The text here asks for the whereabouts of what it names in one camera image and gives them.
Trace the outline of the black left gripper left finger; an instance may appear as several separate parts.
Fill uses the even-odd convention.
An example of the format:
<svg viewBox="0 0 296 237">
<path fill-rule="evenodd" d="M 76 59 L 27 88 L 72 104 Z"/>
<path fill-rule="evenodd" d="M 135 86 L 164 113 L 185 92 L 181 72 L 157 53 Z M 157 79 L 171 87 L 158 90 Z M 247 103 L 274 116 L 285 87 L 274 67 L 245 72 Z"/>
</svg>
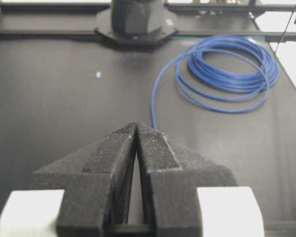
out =
<svg viewBox="0 0 296 237">
<path fill-rule="evenodd" d="M 127 224 L 136 124 L 106 135 L 31 176 L 34 190 L 63 189 L 56 221 L 59 237 L 102 237 L 105 224 Z"/>
</svg>

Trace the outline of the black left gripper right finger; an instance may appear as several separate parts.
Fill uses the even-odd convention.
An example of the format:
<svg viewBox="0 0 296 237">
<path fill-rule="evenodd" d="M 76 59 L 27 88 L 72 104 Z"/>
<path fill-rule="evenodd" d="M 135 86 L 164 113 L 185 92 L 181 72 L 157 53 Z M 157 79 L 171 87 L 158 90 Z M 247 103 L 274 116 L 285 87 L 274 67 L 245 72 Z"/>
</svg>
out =
<svg viewBox="0 0 296 237">
<path fill-rule="evenodd" d="M 197 188 L 236 187 L 232 171 L 143 123 L 136 143 L 144 217 L 155 236 L 202 236 Z"/>
</svg>

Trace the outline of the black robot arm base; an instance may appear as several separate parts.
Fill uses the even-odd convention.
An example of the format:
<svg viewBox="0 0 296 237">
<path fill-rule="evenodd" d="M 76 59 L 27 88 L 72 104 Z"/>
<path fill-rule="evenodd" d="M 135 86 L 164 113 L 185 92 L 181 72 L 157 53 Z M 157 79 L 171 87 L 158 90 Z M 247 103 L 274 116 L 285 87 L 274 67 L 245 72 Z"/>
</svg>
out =
<svg viewBox="0 0 296 237">
<path fill-rule="evenodd" d="M 176 22 L 163 0 L 112 0 L 97 13 L 95 32 L 120 45 L 156 45 L 178 32 Z"/>
</svg>

